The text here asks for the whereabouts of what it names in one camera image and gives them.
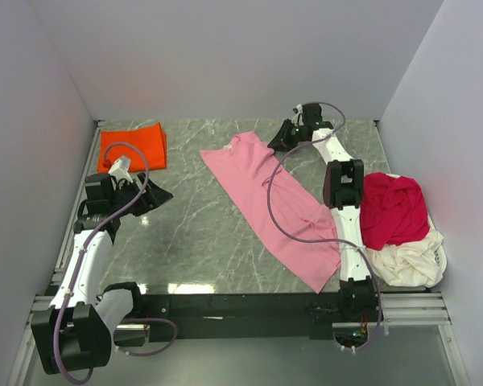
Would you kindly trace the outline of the pink t-shirt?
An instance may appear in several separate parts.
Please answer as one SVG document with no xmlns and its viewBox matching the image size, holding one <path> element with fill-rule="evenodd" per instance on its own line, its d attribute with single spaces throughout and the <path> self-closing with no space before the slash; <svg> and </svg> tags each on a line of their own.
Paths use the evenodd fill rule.
<svg viewBox="0 0 483 386">
<path fill-rule="evenodd" d="M 338 244 L 318 242 L 337 236 L 330 210 L 253 131 L 200 156 L 270 254 L 319 293 L 341 263 Z"/>
</svg>

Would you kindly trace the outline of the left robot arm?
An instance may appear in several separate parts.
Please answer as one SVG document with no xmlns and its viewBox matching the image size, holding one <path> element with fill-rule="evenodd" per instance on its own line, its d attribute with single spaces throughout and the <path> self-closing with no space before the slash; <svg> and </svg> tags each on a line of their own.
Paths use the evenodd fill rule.
<svg viewBox="0 0 483 386">
<path fill-rule="evenodd" d="M 48 375 L 104 367 L 116 327 L 142 311 L 142 294 L 131 282 L 100 289 L 105 260 L 123 216 L 140 217 L 172 199 L 146 174 L 136 178 L 96 173 L 85 178 L 85 199 L 73 224 L 72 256 L 46 310 L 31 320 L 41 364 Z"/>
</svg>

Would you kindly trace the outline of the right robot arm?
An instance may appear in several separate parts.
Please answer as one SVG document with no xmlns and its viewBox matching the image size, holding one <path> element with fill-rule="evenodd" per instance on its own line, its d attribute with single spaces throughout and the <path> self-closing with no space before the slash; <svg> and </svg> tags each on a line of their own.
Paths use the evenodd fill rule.
<svg viewBox="0 0 483 386">
<path fill-rule="evenodd" d="M 336 224 L 337 236 L 319 243 L 337 243 L 341 254 L 338 312 L 356 319 L 379 309 L 378 285 L 365 256 L 361 235 L 361 204 L 364 195 L 364 162 L 354 158 L 341 145 L 336 133 L 346 123 L 334 126 L 323 118 L 322 108 L 341 110 L 327 102 L 309 102 L 293 108 L 294 117 L 286 119 L 268 147 L 287 156 L 310 144 L 326 163 L 323 200 Z"/>
</svg>

